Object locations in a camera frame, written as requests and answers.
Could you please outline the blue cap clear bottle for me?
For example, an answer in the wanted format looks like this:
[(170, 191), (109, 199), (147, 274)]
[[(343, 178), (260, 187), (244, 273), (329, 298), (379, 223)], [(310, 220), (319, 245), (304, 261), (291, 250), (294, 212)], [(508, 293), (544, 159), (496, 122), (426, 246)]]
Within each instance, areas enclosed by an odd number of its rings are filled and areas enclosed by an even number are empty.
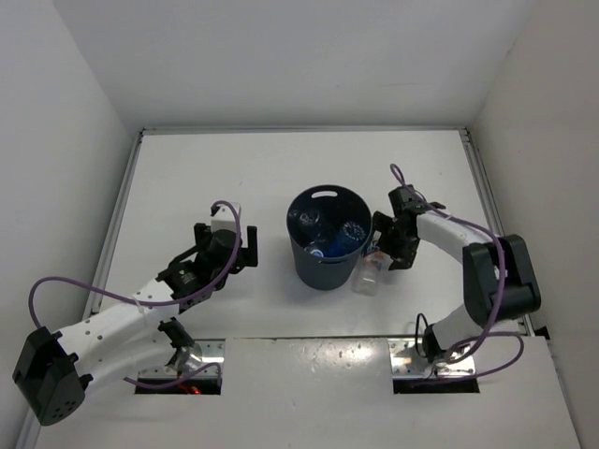
[(358, 223), (350, 221), (344, 223), (334, 239), (332, 240), (329, 249), (329, 257), (341, 257), (352, 253), (366, 239), (365, 229)]

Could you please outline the orange label clear bottle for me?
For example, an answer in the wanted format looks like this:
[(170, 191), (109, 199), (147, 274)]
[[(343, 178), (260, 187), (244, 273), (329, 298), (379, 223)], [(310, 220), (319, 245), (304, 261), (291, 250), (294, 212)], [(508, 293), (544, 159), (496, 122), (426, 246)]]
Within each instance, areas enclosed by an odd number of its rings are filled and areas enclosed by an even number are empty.
[(380, 249), (368, 250), (359, 259), (352, 290), (363, 296), (374, 297), (378, 292), (381, 273), (386, 265), (386, 255)]

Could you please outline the blue label Pocari bottle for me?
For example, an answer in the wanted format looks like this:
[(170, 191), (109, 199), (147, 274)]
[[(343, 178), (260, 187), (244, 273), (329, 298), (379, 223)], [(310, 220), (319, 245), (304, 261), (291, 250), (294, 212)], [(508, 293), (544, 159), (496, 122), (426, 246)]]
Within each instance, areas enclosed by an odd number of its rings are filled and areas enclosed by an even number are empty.
[(304, 251), (316, 257), (326, 258), (331, 257), (330, 247), (329, 240), (313, 240), (304, 247)]

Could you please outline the clear bottle white cap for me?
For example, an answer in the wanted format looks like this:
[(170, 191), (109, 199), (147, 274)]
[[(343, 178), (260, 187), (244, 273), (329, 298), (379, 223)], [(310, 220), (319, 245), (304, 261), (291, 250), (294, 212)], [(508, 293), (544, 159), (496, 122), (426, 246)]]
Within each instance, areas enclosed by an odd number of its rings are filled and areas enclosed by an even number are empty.
[(291, 237), (297, 243), (314, 243), (328, 246), (335, 229), (325, 214), (318, 209), (293, 209), (287, 214), (287, 224)]

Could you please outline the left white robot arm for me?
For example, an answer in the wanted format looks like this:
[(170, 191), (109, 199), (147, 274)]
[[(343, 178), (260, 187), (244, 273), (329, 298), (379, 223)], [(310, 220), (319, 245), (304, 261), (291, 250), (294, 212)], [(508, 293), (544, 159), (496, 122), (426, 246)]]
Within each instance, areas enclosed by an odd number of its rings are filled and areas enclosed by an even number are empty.
[(257, 229), (194, 227), (196, 243), (125, 301), (75, 325), (39, 326), (24, 341), (12, 374), (38, 423), (75, 412), (99, 387), (159, 365), (175, 366), (195, 343), (178, 316), (224, 288), (228, 276), (258, 264)]

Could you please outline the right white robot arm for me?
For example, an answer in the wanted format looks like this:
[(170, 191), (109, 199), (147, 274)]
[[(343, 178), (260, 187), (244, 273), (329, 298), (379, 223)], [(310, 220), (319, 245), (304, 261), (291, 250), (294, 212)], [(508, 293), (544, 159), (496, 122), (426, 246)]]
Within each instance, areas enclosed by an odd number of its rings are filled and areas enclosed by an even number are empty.
[(428, 324), (418, 348), (429, 362), (465, 344), (477, 350), (494, 336), (494, 326), (538, 311), (541, 293), (524, 238), (501, 237), (482, 225), (450, 215), (439, 203), (428, 203), (413, 186), (388, 194), (390, 216), (373, 215), (377, 246), (391, 270), (410, 269), (419, 244), (426, 241), (462, 267), (462, 304), (446, 318)]

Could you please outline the dark grey plastic bin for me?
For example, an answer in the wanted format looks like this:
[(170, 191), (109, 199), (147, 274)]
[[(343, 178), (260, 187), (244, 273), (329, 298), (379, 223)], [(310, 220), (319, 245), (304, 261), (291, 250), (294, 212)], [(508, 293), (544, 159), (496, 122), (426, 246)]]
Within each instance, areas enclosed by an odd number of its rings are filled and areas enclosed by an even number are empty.
[[(356, 222), (366, 231), (366, 239), (352, 253), (341, 257), (316, 257), (304, 251), (308, 244), (297, 243), (290, 235), (287, 214), (293, 210), (321, 210), (338, 233), (346, 222)], [(317, 185), (300, 193), (291, 202), (286, 213), (286, 229), (290, 239), (295, 269), (299, 278), (317, 290), (333, 290), (341, 287), (350, 277), (362, 251), (373, 234), (373, 215), (361, 196), (339, 185)]]

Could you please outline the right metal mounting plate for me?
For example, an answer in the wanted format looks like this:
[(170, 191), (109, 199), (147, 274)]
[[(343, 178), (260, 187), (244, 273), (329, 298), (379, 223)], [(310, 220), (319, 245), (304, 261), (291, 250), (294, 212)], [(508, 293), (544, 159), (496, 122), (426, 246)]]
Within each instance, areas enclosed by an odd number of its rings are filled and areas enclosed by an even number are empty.
[(476, 374), (475, 362), (471, 356), (458, 363), (448, 364), (444, 360), (430, 363), (418, 353), (413, 339), (389, 339), (387, 346), (394, 381), (463, 378)]

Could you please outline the metal mounting plate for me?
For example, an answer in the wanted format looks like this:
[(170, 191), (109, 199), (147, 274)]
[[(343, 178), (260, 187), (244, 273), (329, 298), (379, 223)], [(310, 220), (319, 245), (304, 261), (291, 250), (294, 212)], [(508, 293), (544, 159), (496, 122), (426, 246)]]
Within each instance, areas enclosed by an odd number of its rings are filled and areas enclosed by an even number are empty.
[(444, 360), (430, 363), (418, 353), (413, 339), (389, 339), (387, 346), (394, 381), (463, 378), (476, 374), (475, 362), (471, 356), (458, 363), (448, 364)]
[(195, 340), (195, 346), (191, 350), (182, 350), (166, 365), (140, 371), (138, 380), (170, 382), (201, 367), (203, 370), (194, 376), (195, 379), (218, 380), (224, 370), (225, 348), (225, 340)]

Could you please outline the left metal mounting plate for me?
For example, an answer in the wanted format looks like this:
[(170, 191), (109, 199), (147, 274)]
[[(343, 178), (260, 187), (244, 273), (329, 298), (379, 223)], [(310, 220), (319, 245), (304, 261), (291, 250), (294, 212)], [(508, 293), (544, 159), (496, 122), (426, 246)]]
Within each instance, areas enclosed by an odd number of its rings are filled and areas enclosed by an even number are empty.
[(224, 370), (225, 348), (225, 340), (195, 340), (195, 346), (191, 350), (182, 350), (166, 365), (140, 371), (138, 380), (170, 382), (201, 367), (203, 370), (194, 376), (195, 379), (218, 380)]

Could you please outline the right aluminium frame rail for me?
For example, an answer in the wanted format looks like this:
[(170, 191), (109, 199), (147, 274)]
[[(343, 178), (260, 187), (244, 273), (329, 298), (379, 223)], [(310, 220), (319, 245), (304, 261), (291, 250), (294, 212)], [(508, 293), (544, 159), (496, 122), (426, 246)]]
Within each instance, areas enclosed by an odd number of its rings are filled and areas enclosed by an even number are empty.
[[(502, 219), (497, 208), (497, 202), (495, 200), (492, 188), (490, 186), (488, 171), (483, 162), (481, 152), (476, 147), (472, 133), (466, 126), (459, 127), (458, 130), (465, 151), (465, 155), (474, 178), (475, 188), (481, 201), (486, 221), (493, 231), (503, 234), (504, 225), (502, 223)], [(537, 326), (537, 324), (545, 325), (546, 320), (538, 312), (536, 312), (534, 314), (525, 314), (523, 318), (519, 318), (519, 324), (525, 330), (525, 333), (529, 337), (543, 337), (546, 340), (548, 351), (552, 359), (553, 371), (556, 375), (558, 384), (562, 392), (562, 397), (568, 409), (569, 419), (574, 427), (574, 431), (577, 437), (577, 443), (580, 445), (581, 448), (583, 448), (584, 442), (583, 440), (581, 440), (580, 428), (577, 424), (577, 420), (574, 414), (575, 410), (573, 408), (573, 403), (571, 399), (568, 397), (566, 384), (564, 382), (561, 369), (557, 364), (557, 357), (555, 354), (555, 348), (552, 345), (552, 340), (549, 336), (549, 333), (538, 333), (539, 327)]]

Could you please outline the aluminium frame rail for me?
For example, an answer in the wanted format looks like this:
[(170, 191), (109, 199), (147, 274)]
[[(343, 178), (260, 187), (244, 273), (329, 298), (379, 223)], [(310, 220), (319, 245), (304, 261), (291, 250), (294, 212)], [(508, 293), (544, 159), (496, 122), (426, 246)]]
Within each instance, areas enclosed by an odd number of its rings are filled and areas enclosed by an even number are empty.
[[(486, 221), (493, 231), (503, 234), (504, 225), (502, 223), (502, 219), (497, 208), (497, 202), (495, 200), (492, 188), (490, 186), (488, 171), (483, 162), (481, 152), (476, 147), (472, 133), (466, 126), (459, 127), (458, 130), (465, 151), (465, 155), (474, 178), (475, 188), (481, 201)], [(556, 375), (558, 384), (562, 392), (562, 397), (568, 409), (569, 419), (574, 427), (574, 431), (577, 437), (577, 443), (580, 445), (581, 448), (583, 448), (584, 442), (583, 440), (581, 440), (580, 428), (577, 424), (577, 420), (574, 414), (575, 410), (573, 408), (573, 403), (571, 399), (568, 397), (566, 384), (564, 382), (561, 369), (557, 364), (557, 357), (555, 354), (555, 348), (552, 345), (552, 340), (549, 336), (549, 333), (538, 333), (539, 327), (537, 326), (537, 324), (545, 325), (546, 320), (538, 312), (536, 312), (534, 314), (525, 314), (523, 318), (519, 318), (519, 324), (525, 330), (525, 333), (529, 337), (543, 337), (546, 340), (548, 351), (552, 359), (553, 371)]]
[[(104, 288), (107, 285), (110, 274), (110, 265), (124, 217), (124, 210), (131, 187), (131, 182), (135, 173), (135, 167), (139, 156), (139, 148), (141, 146), (143, 136), (144, 131), (140, 131), (137, 134), (127, 159), (124, 175), (120, 183), (118, 195), (110, 217), (110, 224), (96, 266), (95, 276), (92, 281), (92, 285), (95, 287)], [(29, 410), (23, 420), (22, 429), (14, 447), (35, 448), (40, 430), (41, 425), (38, 423), (35, 414)]]

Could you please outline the left aluminium frame rail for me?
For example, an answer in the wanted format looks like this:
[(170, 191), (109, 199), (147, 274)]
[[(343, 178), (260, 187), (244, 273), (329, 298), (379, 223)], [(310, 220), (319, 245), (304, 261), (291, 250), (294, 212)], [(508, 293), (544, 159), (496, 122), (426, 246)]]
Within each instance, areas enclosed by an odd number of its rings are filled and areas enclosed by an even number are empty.
[[(139, 148), (141, 146), (143, 136), (144, 131), (140, 131), (137, 134), (127, 159), (124, 175), (120, 183), (118, 195), (110, 217), (110, 224), (96, 266), (95, 276), (92, 281), (92, 285), (95, 287), (104, 288), (107, 285), (110, 274), (110, 265), (124, 217), (124, 210), (131, 187), (131, 182), (135, 173), (135, 167), (139, 156)], [(23, 420), (22, 429), (14, 447), (35, 448), (40, 430), (41, 425), (38, 423), (35, 414), (29, 410)]]

